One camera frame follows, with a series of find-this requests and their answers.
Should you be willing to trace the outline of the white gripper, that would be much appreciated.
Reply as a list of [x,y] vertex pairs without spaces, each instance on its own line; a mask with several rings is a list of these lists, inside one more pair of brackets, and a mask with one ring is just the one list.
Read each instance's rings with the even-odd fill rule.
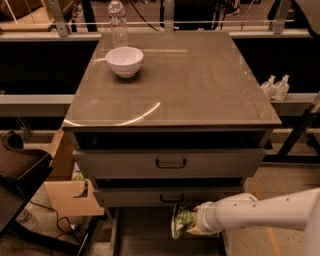
[[216,203],[208,201],[195,206],[192,212],[196,213],[196,224],[190,225],[186,232],[192,235],[216,234],[223,230],[216,217]]

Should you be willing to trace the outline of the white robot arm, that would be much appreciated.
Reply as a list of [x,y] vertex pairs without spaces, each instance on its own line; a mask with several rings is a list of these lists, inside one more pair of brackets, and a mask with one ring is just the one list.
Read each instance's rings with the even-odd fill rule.
[[250,193],[208,201],[196,207],[187,231],[213,235],[223,230],[263,226],[303,230],[302,256],[320,256],[320,189],[258,200]]

